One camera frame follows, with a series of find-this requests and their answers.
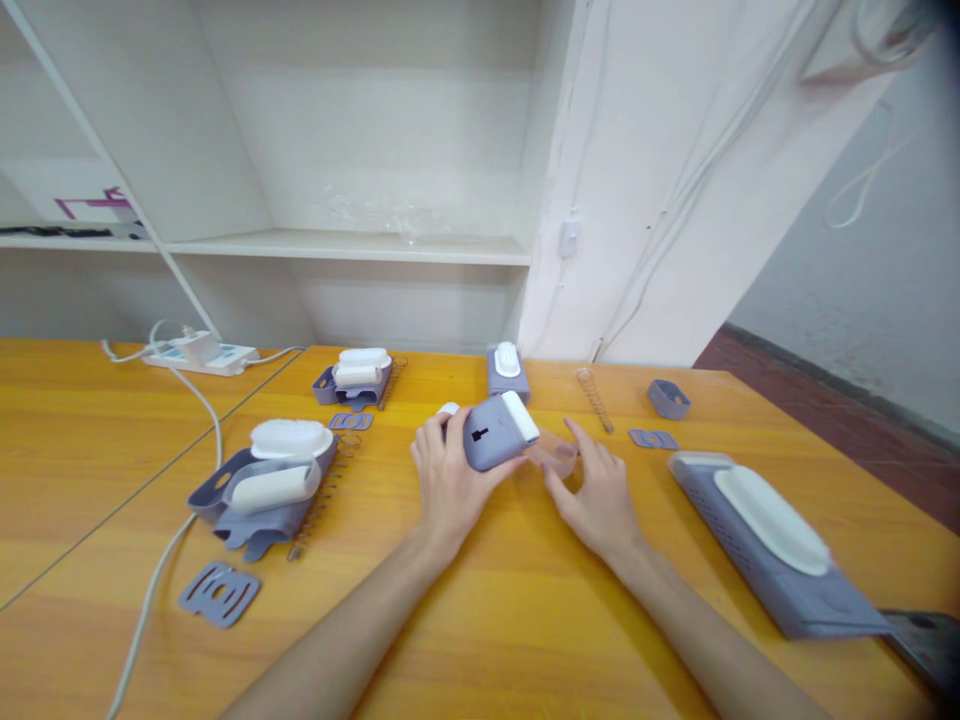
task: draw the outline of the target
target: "red tiled floor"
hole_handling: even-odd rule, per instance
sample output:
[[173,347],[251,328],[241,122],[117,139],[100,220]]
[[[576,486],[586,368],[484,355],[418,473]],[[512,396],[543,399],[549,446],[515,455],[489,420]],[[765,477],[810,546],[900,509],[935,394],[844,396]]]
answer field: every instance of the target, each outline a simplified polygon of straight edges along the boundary
[[694,365],[726,370],[960,534],[960,456],[721,329]]

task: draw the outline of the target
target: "coiled spring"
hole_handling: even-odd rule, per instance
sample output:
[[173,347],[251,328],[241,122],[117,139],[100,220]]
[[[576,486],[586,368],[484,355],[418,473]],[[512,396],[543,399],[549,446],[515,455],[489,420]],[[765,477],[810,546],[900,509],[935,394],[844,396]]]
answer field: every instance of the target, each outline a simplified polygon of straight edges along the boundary
[[400,375],[403,373],[403,369],[407,366],[410,361],[404,355],[397,355],[393,358],[393,368],[390,370],[390,377],[387,380],[387,386],[383,389],[383,393],[380,395],[380,402],[377,403],[377,410],[383,410],[387,405],[387,400],[390,399],[390,393],[393,392],[393,386],[397,384],[397,380],[400,379]]
[[580,387],[582,387],[583,391],[587,394],[587,399],[593,406],[593,411],[597,414],[597,417],[600,418],[603,429],[608,433],[612,433],[613,423],[610,421],[607,408],[604,407],[603,400],[600,398],[600,391],[597,390],[597,380],[593,377],[593,370],[590,368],[580,368],[577,370],[577,382],[580,383]]
[[307,541],[317,521],[320,519],[324,508],[327,507],[327,501],[332,500],[337,492],[337,485],[343,478],[343,470],[347,467],[347,462],[353,458],[357,449],[360,447],[360,436],[354,433],[341,433],[337,435],[337,454],[333,456],[333,463],[327,474],[323,477],[323,483],[317,494],[313,496],[313,502],[310,509],[303,516],[303,522],[300,529],[293,539],[293,546],[287,553],[287,560],[293,562],[298,560],[306,548]]

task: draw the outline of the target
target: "shelf board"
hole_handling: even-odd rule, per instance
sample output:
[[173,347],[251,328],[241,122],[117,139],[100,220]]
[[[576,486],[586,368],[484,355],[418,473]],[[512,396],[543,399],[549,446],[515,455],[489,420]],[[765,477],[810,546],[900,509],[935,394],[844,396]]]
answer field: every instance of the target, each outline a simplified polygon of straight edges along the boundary
[[39,237],[37,235],[0,235],[0,248],[25,248],[28,250],[92,250],[100,252],[145,252],[155,253],[157,247],[149,240],[123,238],[71,238],[64,235]]
[[512,237],[444,236],[406,244],[399,235],[330,230],[267,230],[170,243],[183,255],[386,260],[450,265],[530,265],[530,253]]

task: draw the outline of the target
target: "wooden table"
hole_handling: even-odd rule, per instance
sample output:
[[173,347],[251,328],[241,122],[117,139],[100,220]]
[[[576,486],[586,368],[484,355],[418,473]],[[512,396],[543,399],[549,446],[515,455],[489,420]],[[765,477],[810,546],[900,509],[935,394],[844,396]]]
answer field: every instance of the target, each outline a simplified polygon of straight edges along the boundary
[[[290,359],[191,378],[222,417]],[[0,607],[211,427],[168,370],[113,364],[98,343],[0,340]]]
[[[271,417],[329,420],[310,383],[336,350],[312,348],[224,423],[244,447]],[[353,588],[415,522],[413,430],[447,400],[485,395],[482,358],[410,354],[410,365],[338,481],[304,557],[274,548],[255,565],[203,525],[175,555],[126,704],[127,717],[212,717]],[[574,380],[576,366],[528,362],[531,411],[561,434],[564,414],[603,436]],[[956,611],[960,540],[726,373],[597,367],[616,425],[604,436],[628,460],[650,540],[733,625],[837,717],[915,717],[920,684],[874,639],[788,642],[764,613],[666,470],[632,427],[668,429],[687,449],[722,451],[764,474],[823,534],[877,605]],[[644,391],[678,382],[687,420],[658,419]],[[69,557],[0,613],[0,715],[102,717],[147,580],[209,474],[210,436],[132,498]],[[176,606],[211,560],[260,577],[231,630]],[[457,562],[428,594],[357,712],[360,718],[710,717],[713,711],[643,610],[557,516],[538,472],[493,495]]]

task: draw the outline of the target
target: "power strip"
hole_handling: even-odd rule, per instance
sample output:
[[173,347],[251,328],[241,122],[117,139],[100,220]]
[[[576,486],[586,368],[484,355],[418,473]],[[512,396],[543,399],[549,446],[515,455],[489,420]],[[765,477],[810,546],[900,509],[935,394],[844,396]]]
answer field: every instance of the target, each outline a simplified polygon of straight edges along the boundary
[[219,345],[220,354],[205,363],[188,358],[176,345],[164,350],[159,355],[156,353],[144,355],[142,359],[147,365],[156,367],[173,367],[186,372],[200,372],[226,377],[239,375],[246,370],[247,363],[260,359],[260,353],[257,352],[256,348],[228,343],[219,343]]

